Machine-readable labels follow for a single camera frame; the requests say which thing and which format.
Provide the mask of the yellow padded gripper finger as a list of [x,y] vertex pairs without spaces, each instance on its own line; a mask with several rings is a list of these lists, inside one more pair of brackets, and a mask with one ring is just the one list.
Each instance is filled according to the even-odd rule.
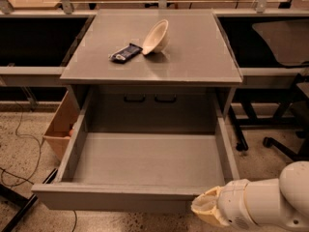
[[197,196],[191,204],[191,211],[203,222],[216,227],[227,227],[228,220],[217,207],[222,187],[211,188]]

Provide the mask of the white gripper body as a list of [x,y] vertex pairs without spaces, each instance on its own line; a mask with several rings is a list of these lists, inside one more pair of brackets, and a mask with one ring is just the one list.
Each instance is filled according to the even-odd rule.
[[257,224],[249,215],[244,195],[249,181],[247,179],[229,182],[217,199],[217,208],[224,220],[236,229],[253,229]]

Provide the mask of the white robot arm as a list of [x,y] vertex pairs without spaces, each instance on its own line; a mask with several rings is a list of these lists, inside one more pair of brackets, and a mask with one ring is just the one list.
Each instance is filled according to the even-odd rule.
[[196,197],[191,211],[202,221],[238,230],[276,225],[289,231],[309,231],[309,162],[287,165],[275,179],[247,179],[211,188]]

